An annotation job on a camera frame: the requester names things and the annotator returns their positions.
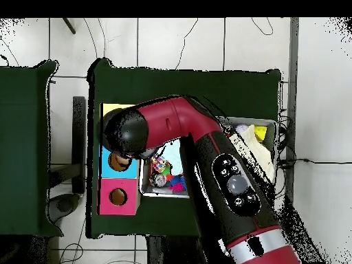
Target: wire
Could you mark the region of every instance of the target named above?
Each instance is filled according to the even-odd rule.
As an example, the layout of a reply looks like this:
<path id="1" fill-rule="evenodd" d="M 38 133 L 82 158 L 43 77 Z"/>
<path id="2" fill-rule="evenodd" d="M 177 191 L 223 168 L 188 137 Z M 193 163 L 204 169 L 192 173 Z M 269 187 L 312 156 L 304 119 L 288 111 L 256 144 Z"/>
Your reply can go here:
<path id="1" fill-rule="evenodd" d="M 160 154 L 157 154 L 157 159 L 163 154 L 163 152 L 165 151 L 166 146 L 164 146 L 164 148 L 162 149 L 162 151 L 160 152 Z"/>
<path id="2" fill-rule="evenodd" d="M 90 33 L 90 35 L 91 35 L 91 29 L 89 28 L 87 21 L 85 20 L 85 18 L 84 18 L 83 20 L 85 21 L 85 24 L 87 25 L 88 30 L 89 30 L 89 33 Z M 94 42 L 94 39 L 93 39 L 93 36 L 92 36 L 92 35 L 91 35 L 91 40 L 93 41 L 94 49 L 95 49 L 95 51 L 96 51 L 96 43 Z"/>
<path id="3" fill-rule="evenodd" d="M 272 28 L 272 24 L 270 23 L 269 19 L 267 17 L 266 17 L 266 19 L 267 19 L 267 22 L 269 23 L 270 27 Z M 270 34 L 264 33 L 264 31 L 262 31 L 261 28 L 254 22 L 253 17 L 251 17 L 251 20 L 253 21 L 255 26 L 261 31 L 261 33 L 264 34 L 265 36 L 271 36 L 274 33 L 273 28 L 272 28 L 272 32 Z"/>
<path id="4" fill-rule="evenodd" d="M 338 164 L 338 165 L 352 164 L 352 162 L 317 162 L 307 158 L 293 159 L 293 160 L 287 160 L 287 161 L 288 162 L 304 161 L 306 163 L 313 163 L 313 164 Z"/>
<path id="5" fill-rule="evenodd" d="M 102 28 L 102 24 L 100 23 L 100 19 L 98 19 L 99 21 L 99 25 L 100 25 L 100 28 L 102 29 L 102 36 L 104 37 L 104 58 L 105 58 L 105 50 L 107 48 L 107 39 L 105 38 L 105 33 L 104 33 L 104 30 Z"/>
<path id="6" fill-rule="evenodd" d="M 83 221 L 82 229 L 80 230 L 80 238 L 79 238 L 79 240 L 78 240 L 77 248 L 76 248 L 76 251 L 74 252 L 74 259 L 73 259 L 73 261 L 72 261 L 71 264 L 74 264 L 74 261 L 76 261 L 76 255 L 77 255 L 77 252 L 78 252 L 78 246 L 80 245 L 80 239 L 82 238 L 84 226 L 85 226 L 85 220 Z"/>
<path id="7" fill-rule="evenodd" d="M 3 40 L 3 37 L 2 37 L 2 36 L 0 36 L 0 39 L 3 41 L 3 43 L 5 44 L 5 46 L 8 47 L 8 50 L 10 51 L 11 55 L 14 57 L 14 60 L 16 61 L 17 66 L 19 66 L 19 62 L 17 62 L 17 59 L 16 59 L 16 57 L 14 56 L 14 54 L 12 53 L 12 51 L 11 51 L 10 47 L 8 46 L 8 44 L 5 43 L 5 41 Z"/>
<path id="8" fill-rule="evenodd" d="M 67 251 L 67 249 L 68 249 L 70 246 L 72 246 L 72 245 L 77 245 L 77 248 L 79 247 L 79 248 L 81 249 L 82 254 L 81 254 L 78 258 L 76 258 L 76 259 L 74 259 L 74 260 L 67 260 L 67 261 L 61 262 L 62 259 L 63 259 L 63 255 L 64 255 L 65 251 Z M 82 256 L 83 256 L 83 248 L 82 248 L 82 246 L 81 246 L 80 244 L 77 244 L 77 243 L 69 244 L 69 245 L 63 250 L 63 253 L 61 254 L 61 257 L 60 257 L 59 264 L 63 264 L 63 263 L 67 263 L 67 262 L 72 262 L 72 261 L 77 261 L 77 260 L 80 259 Z"/>
<path id="9" fill-rule="evenodd" d="M 198 22 L 198 18 L 197 18 L 197 20 L 195 21 L 195 24 L 193 24 L 193 26 L 192 26 L 192 28 L 190 29 L 190 31 L 189 31 L 189 32 L 185 35 L 185 37 L 184 37 L 184 46 L 182 47 L 182 51 L 181 51 L 181 54 L 180 54 L 180 56 L 179 56 L 179 62 L 178 62 L 178 64 L 177 64 L 175 70 L 177 70 L 177 68 L 179 67 L 179 64 L 181 63 L 182 53 L 184 52 L 184 47 L 185 47 L 185 45 L 186 45 L 186 37 L 192 32 L 192 30 L 193 30 L 193 28 L 195 27 L 195 25 L 197 24 L 197 22 Z"/>
<path id="10" fill-rule="evenodd" d="M 6 58 L 4 55 L 1 55 L 0 54 L 0 57 L 3 59 L 3 60 L 5 60 L 6 62 L 8 62 L 8 58 Z"/>
<path id="11" fill-rule="evenodd" d="M 141 264 L 141 263 L 136 262 L 136 261 L 128 261 L 128 260 L 116 260 L 116 261 L 109 262 L 107 264 L 112 264 L 112 263 L 115 263 L 115 262 L 128 262 L 128 263 L 133 263 L 133 264 Z"/>

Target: blue box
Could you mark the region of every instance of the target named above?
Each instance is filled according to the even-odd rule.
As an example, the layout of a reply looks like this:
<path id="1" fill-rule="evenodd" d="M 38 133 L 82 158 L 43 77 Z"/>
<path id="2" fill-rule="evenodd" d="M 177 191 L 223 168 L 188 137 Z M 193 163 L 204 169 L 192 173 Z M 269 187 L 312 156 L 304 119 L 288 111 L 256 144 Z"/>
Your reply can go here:
<path id="1" fill-rule="evenodd" d="M 108 151 L 104 146 L 102 147 L 102 178 L 137 178 L 138 176 L 138 165 L 137 160 L 132 159 L 131 165 L 125 171 L 115 171 L 109 165 Z"/>

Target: green tabletop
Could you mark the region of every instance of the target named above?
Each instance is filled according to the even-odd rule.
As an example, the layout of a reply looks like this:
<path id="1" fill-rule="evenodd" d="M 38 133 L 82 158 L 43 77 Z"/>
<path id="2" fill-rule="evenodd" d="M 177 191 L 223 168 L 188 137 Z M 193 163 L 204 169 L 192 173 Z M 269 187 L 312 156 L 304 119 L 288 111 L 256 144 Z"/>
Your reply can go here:
<path id="1" fill-rule="evenodd" d="M 57 63 L 0 67 L 0 234 L 59 236 L 47 219 L 47 88 Z"/>
<path id="2" fill-rule="evenodd" d="M 142 197 L 135 216 L 97 215 L 98 134 L 101 103 L 134 105 L 171 94 L 195 96 L 216 116 L 278 119 L 281 73 L 248 71 L 191 71 L 116 68 L 102 58 L 92 64 L 89 81 L 87 233 L 198 235 L 189 199 Z"/>

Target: round hole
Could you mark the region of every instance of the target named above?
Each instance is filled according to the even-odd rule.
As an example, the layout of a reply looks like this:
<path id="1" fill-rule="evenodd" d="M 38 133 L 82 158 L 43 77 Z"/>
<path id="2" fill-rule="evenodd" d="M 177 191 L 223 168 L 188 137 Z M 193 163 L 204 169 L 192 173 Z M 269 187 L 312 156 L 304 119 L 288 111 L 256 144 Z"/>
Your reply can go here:
<path id="1" fill-rule="evenodd" d="M 131 165 L 131 162 L 132 159 L 125 159 L 114 153 L 110 153 L 108 158 L 110 168 L 118 172 L 126 171 Z"/>
<path id="2" fill-rule="evenodd" d="M 122 206 L 127 201 L 127 194 L 123 189 L 116 188 L 110 192 L 109 198 L 111 203 L 115 206 Z"/>

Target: pink box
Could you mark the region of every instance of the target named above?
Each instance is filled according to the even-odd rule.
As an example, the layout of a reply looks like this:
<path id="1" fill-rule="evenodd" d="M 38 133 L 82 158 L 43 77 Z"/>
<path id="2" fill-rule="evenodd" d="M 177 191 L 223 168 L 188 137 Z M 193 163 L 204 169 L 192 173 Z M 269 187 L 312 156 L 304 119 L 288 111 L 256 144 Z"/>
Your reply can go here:
<path id="1" fill-rule="evenodd" d="M 110 193 L 116 188 L 125 191 L 126 202 L 117 206 L 110 201 Z M 99 215 L 135 215 L 140 204 L 138 179 L 102 178 L 100 194 Z"/>

